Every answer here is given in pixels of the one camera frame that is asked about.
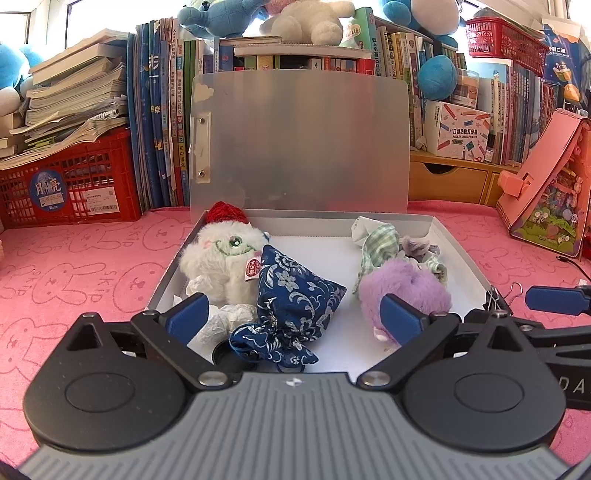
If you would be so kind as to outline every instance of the blue and white fabric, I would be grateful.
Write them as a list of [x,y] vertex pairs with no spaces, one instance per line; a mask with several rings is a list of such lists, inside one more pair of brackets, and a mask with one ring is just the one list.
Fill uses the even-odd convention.
[[230,345],[245,358],[270,360],[279,367],[303,369],[316,363],[318,357],[302,343],[322,336],[346,291],[265,245],[256,306],[259,322],[234,330]]

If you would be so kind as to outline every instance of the label printer box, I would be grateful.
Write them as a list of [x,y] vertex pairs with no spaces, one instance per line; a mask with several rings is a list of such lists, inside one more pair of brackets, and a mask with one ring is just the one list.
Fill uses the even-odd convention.
[[438,157],[484,161],[491,115],[465,106],[427,101],[427,150]]

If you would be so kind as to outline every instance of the red plastic basket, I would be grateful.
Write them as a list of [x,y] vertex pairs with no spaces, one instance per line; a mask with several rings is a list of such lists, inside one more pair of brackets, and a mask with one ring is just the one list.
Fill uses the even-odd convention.
[[125,127],[94,143],[0,170],[0,219],[5,228],[127,222],[140,216]]
[[466,35],[471,57],[510,59],[538,77],[544,75],[546,54],[550,48],[502,18],[468,20]]

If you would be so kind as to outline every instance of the pink tablecloth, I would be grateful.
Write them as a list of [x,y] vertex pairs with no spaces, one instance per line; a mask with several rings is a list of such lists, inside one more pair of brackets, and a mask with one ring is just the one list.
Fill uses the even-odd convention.
[[[438,217],[506,293],[513,281],[574,286],[581,274],[550,252],[508,237],[496,211],[450,202],[415,202],[411,213]],[[191,231],[185,209],[150,212],[135,223],[8,230],[0,239],[0,459],[12,465],[35,451],[22,397],[40,365],[81,312],[107,321],[142,310]],[[584,268],[591,271],[591,265]],[[547,327],[591,323],[588,317],[534,314],[523,299],[512,308]],[[591,416],[569,410],[553,449],[570,463],[591,450]]]

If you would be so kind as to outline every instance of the purple fluffy plush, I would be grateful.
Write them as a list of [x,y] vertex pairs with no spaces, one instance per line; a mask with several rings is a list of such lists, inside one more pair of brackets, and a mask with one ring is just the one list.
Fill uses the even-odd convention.
[[365,319],[390,339],[395,338],[382,325],[379,306],[385,295],[394,293],[423,313],[449,312],[452,296],[428,270],[393,258],[361,279],[359,299]]

